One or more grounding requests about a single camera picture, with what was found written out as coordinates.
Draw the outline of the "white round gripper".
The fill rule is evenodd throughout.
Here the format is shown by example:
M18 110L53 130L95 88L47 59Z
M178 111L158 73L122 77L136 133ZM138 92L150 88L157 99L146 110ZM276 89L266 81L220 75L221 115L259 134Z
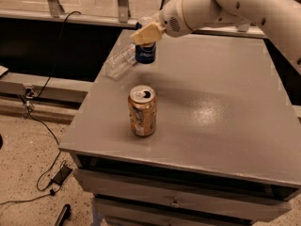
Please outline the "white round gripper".
M131 35L132 42L135 45L154 43L164 33L173 38L190 34L192 30L184 19L182 2L183 0L170 0L159 13L139 18L136 31Z

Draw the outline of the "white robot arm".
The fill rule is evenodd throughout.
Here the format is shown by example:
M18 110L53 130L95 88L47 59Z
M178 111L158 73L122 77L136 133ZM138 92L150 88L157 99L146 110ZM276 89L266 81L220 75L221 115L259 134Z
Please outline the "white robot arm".
M294 0L170 0L131 36L136 45L173 38L203 27L252 23L301 73L301 6Z

